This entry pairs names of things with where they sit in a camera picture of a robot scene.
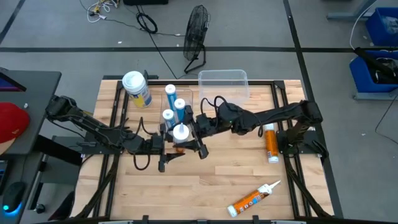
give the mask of blue bin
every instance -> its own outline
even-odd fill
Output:
[[[386,51],[366,51],[374,58],[393,58],[398,59],[398,52]],[[353,75],[356,89],[359,93],[389,93],[398,88],[398,84],[376,84],[373,82],[366,62],[361,57],[356,57],[350,64],[351,74]]]
[[[379,7],[366,21],[366,28],[372,38],[374,45],[395,47],[398,45],[398,35],[390,34],[381,17],[390,16],[398,18],[398,7]]]

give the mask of gray floor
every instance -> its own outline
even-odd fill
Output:
[[[94,0],[82,0],[87,7]],[[302,47],[349,47],[352,22],[327,21],[333,11],[352,11],[352,1],[290,0]],[[0,29],[17,2],[0,1]],[[204,4],[211,13],[206,46],[293,47],[281,0],[170,0],[166,6],[144,6],[161,32],[184,33],[193,6]],[[377,6],[398,7],[394,0],[379,0]],[[122,6],[107,16],[136,24],[134,15]],[[183,45],[181,37],[156,36],[162,47]],[[363,22],[356,28],[354,46],[369,47]],[[152,47],[148,35],[114,22],[90,24],[78,0],[26,0],[0,47]],[[181,52],[164,57],[177,76],[187,61]],[[374,133],[389,102],[352,99],[355,91],[349,70],[349,53],[305,53],[305,63],[315,99],[324,117],[323,129],[330,152],[340,202],[345,218],[398,222],[394,190],[398,183],[398,147]],[[148,70],[160,78],[172,78],[157,52],[113,53],[0,53],[0,66],[19,70],[56,70],[63,73],[58,95],[68,95],[79,106],[93,111],[103,75],[122,75],[130,70]],[[203,70],[244,69],[251,79],[301,79],[295,53],[208,52]],[[398,105],[391,108],[379,131],[394,139]],[[73,134],[45,123],[44,136]],[[53,204],[44,195],[42,203]],[[44,216],[35,216],[37,221]]]

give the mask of black fan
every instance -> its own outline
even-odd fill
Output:
[[[202,67],[206,64],[206,48],[203,45],[205,41],[206,31],[208,28],[207,9],[200,5],[195,6],[188,21],[187,32],[184,41],[184,57],[191,62],[184,69],[188,73],[194,69]],[[203,49],[203,63],[195,68],[188,69],[195,60],[198,60],[200,51]]]

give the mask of red hat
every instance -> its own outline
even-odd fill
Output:
[[[0,154],[20,136],[29,124],[29,115],[13,103],[0,102]]]

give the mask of wooden tabletop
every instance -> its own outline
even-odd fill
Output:
[[[116,83],[117,80],[103,80],[99,89],[94,117],[105,124],[110,122]],[[305,98],[300,80],[285,80],[285,85],[289,103]],[[199,114],[198,86],[176,87],[192,90],[193,110]],[[147,108],[139,109],[132,101],[129,102],[127,126],[132,130],[137,129],[141,116],[148,131],[158,130],[164,86],[150,86],[150,92],[153,101]],[[116,124],[119,124],[123,96],[124,92]],[[253,112],[273,109],[271,86],[250,86],[250,99],[242,107]],[[205,113],[210,117],[215,115],[209,107],[205,108]],[[149,138],[143,131],[139,134]],[[293,219],[283,158],[280,156],[278,164],[268,163],[265,140],[257,136],[257,130],[245,136],[225,132],[205,138],[204,143],[209,150],[206,159],[201,160],[197,153],[188,151],[185,156],[167,164],[164,173],[157,170],[158,156],[151,157],[148,169],[139,171],[134,168],[132,156],[125,152],[119,161],[111,219],[140,220],[143,215],[149,215],[151,220],[250,220],[253,215],[262,220]],[[171,144],[166,146],[169,152],[174,151]],[[300,158],[308,190],[326,212],[333,214],[320,159],[315,154],[302,154]],[[102,160],[101,155],[93,156],[81,168],[72,216],[80,212],[94,194]],[[145,166],[146,162],[147,156],[137,157],[138,166]],[[274,188],[272,195],[236,218],[230,217],[226,209],[228,205],[261,185],[278,180],[282,182]],[[104,213],[107,194],[108,190],[104,193],[100,214]],[[301,194],[297,188],[296,194],[300,214],[303,215]]]

